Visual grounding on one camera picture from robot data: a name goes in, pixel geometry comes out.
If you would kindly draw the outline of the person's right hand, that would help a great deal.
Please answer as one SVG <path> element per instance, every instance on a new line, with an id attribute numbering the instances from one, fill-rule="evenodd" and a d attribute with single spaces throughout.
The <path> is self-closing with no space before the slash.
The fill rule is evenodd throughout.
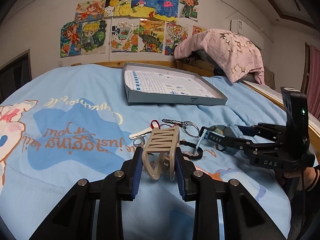
<path id="1" fill-rule="evenodd" d="M 285 172 L 284 177 L 299 178 L 299 182 L 296 187 L 297 191 L 302 191 L 303 185 L 306 191 L 311 191 L 319 182 L 319 165 L 315 167 L 307 167 L 304 171 Z"/>

